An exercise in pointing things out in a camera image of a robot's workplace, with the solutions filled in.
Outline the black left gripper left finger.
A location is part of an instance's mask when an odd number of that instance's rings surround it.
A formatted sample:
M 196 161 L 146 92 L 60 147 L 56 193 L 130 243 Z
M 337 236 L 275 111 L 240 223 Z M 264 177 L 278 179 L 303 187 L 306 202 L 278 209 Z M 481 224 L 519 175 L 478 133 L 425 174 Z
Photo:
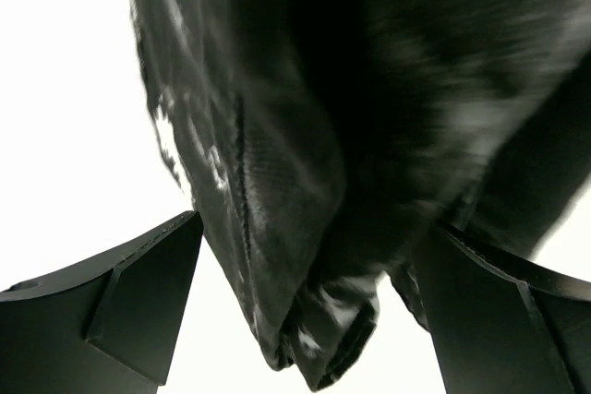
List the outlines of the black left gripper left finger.
M 155 393 L 164 386 L 203 234 L 186 211 L 1 293 L 4 394 Z

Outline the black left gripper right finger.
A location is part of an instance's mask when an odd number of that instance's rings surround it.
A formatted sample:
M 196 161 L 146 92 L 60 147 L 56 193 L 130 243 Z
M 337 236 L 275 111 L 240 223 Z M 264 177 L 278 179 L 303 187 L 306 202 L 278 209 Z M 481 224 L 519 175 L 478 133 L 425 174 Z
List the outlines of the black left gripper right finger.
M 447 392 L 589 392 L 589 282 L 449 225 L 416 248 L 415 267 Z

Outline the black white patterned trousers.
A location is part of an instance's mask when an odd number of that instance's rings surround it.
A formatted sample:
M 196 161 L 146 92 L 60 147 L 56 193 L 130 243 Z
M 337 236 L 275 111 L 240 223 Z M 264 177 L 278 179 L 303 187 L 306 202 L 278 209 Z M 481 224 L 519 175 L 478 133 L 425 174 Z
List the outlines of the black white patterned trousers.
M 129 0 L 163 162 L 268 366 L 356 362 L 442 222 L 531 257 L 590 174 L 590 0 Z

